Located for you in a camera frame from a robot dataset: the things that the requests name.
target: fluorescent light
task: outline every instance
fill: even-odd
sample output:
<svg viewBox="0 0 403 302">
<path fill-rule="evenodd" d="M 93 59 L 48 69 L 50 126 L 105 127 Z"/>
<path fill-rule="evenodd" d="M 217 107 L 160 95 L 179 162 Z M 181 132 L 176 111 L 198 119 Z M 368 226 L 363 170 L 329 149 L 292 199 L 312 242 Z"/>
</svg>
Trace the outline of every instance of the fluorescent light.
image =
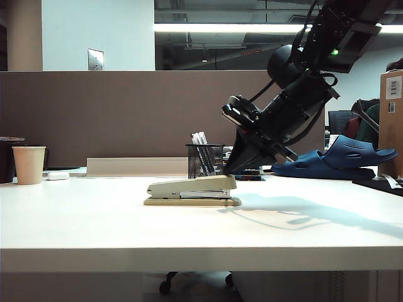
<svg viewBox="0 0 403 302">
<path fill-rule="evenodd" d="M 403 33 L 403 25 L 382 25 L 381 33 Z"/>
<path fill-rule="evenodd" d="M 168 33 L 297 33 L 298 24 L 196 24 L 157 23 L 154 31 Z"/>
</svg>

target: light switch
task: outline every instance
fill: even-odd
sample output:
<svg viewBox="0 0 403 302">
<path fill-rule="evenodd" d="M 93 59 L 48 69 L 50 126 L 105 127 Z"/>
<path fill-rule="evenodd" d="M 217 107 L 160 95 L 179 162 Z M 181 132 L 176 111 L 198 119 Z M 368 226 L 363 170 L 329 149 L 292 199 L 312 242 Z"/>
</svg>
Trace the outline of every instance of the light switch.
<svg viewBox="0 0 403 302">
<path fill-rule="evenodd" d="M 103 52 L 101 50 L 88 49 L 88 70 L 103 70 Z"/>
</svg>

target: blue slide sandal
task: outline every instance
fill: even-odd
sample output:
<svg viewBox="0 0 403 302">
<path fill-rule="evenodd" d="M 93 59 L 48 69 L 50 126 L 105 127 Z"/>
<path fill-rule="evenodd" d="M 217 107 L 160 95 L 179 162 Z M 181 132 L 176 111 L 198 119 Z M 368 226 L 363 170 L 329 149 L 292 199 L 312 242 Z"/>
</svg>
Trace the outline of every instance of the blue slide sandal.
<svg viewBox="0 0 403 302">
<path fill-rule="evenodd" d="M 372 143 L 339 135 L 322 160 L 334 168 L 359 168 L 378 165 L 397 156 L 395 149 L 375 150 Z"/>
<path fill-rule="evenodd" d="M 325 154 L 313 150 L 295 162 L 273 165 L 271 170 L 279 176 L 364 180 L 374 178 L 375 174 L 360 167 L 377 165 L 396 156 L 394 149 L 375 150 L 371 143 L 340 135 Z"/>
<path fill-rule="evenodd" d="M 272 165 L 271 170 L 278 176 L 365 180 L 373 179 L 375 173 L 371 169 L 352 168 L 337 169 L 327 165 L 318 150 L 301 155 L 295 162 L 285 162 L 283 165 Z"/>
</svg>

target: chair caster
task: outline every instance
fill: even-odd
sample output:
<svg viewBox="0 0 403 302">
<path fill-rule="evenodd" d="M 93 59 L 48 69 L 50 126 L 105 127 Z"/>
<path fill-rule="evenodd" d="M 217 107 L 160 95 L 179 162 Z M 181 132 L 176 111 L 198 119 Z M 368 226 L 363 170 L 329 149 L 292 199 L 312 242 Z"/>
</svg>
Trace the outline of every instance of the chair caster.
<svg viewBox="0 0 403 302">
<path fill-rule="evenodd" d="M 163 281 L 161 282 L 161 285 L 159 286 L 159 292 L 162 295 L 167 295 L 169 294 L 169 291 L 171 290 L 171 282 L 170 281 Z"/>
<path fill-rule="evenodd" d="M 232 281 L 232 274 L 228 274 L 228 276 L 225 277 L 225 283 L 230 287 L 234 286 L 234 282 Z"/>
</svg>

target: desk surface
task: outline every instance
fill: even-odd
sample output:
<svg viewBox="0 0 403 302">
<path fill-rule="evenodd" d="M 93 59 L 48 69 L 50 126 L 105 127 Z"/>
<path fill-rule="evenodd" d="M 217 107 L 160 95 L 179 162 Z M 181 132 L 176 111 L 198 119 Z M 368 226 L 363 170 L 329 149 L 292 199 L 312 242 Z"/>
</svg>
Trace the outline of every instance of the desk surface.
<svg viewBox="0 0 403 302">
<path fill-rule="evenodd" d="M 155 177 L 0 185 L 1 269 L 403 269 L 403 199 L 349 181 L 237 182 L 242 206 L 144 206 Z"/>
</svg>

